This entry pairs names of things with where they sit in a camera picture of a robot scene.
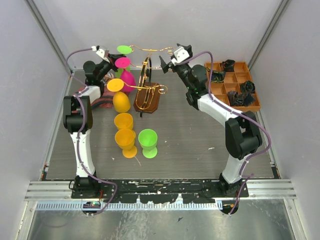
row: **wooden box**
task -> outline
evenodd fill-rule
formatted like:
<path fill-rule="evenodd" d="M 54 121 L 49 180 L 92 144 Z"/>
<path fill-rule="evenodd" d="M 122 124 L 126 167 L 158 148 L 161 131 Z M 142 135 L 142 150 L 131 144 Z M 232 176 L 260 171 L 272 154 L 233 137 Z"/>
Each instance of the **wooden box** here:
<path fill-rule="evenodd" d="M 204 66 L 208 69 L 211 67 L 211 63 L 207 62 Z M 215 62 L 213 64 L 213 70 L 215 71 L 223 71 L 222 63 Z M 210 72 L 207 71 L 207 77 L 209 80 Z M 240 85 L 246 81 L 251 81 L 252 77 L 248 68 L 248 65 L 244 61 L 237 61 L 234 64 L 234 72 L 226 72 L 223 83 L 211 83 L 211 93 L 214 94 L 220 101 L 230 106 L 229 99 L 227 93 L 229 91 L 236 91 L 241 93 Z M 250 106 L 233 106 L 234 109 L 240 110 L 242 112 L 252 111 L 257 112 L 260 110 L 261 105 L 257 95 L 257 91 L 252 94 L 255 101 Z"/>

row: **gray tabletop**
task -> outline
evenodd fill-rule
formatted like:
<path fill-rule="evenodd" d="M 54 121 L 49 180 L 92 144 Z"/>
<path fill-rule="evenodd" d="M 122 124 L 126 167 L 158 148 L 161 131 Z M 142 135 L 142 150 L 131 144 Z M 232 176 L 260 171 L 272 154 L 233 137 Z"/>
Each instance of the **gray tabletop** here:
<path fill-rule="evenodd" d="M 136 80 L 140 71 L 133 70 Z M 82 71 L 76 76 L 85 79 Z M 157 111 L 144 113 L 140 118 L 132 106 L 134 130 L 137 135 L 143 129 L 153 129 L 158 135 L 158 154 L 147 159 L 136 138 L 138 153 L 134 158 L 125 158 L 115 142 L 117 128 L 114 118 L 118 114 L 112 108 L 95 108 L 90 146 L 92 161 L 99 178 L 103 179 L 150 179 L 150 178 L 218 178 L 224 170 L 228 152 L 225 147 L 225 130 L 209 115 L 189 106 L 186 87 L 172 72 L 152 72 L 152 82 L 164 84 L 168 92 L 161 95 Z M 75 80 L 70 94 L 81 87 Z M 136 92 L 130 93 L 131 103 Z M 47 179 L 73 179 L 76 173 L 76 157 L 68 131 L 60 123 Z M 254 173 L 255 178 L 272 178 L 270 158 L 267 153 L 253 158 L 245 174 Z"/>

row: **gray wall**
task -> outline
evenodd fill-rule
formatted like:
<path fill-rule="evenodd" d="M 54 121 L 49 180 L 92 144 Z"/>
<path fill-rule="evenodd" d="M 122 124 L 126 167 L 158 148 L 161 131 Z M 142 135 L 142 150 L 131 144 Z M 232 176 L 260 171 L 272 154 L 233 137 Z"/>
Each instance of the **gray wall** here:
<path fill-rule="evenodd" d="M 191 44 L 194 53 L 210 50 L 216 61 L 249 61 L 280 0 L 34 0 L 62 51 L 105 45 L 162 49 Z M 141 65 L 147 54 L 129 57 Z M 72 58 L 82 68 L 94 54 Z M 159 65 L 157 54 L 154 64 Z M 195 60 L 203 64 L 208 56 Z"/>
<path fill-rule="evenodd" d="M 67 75 L 22 0 L 0 7 L 0 239 L 15 237 L 48 150 Z"/>
<path fill-rule="evenodd" d="M 320 1 L 294 0 L 252 77 L 282 176 L 292 179 L 305 226 L 320 235 Z"/>

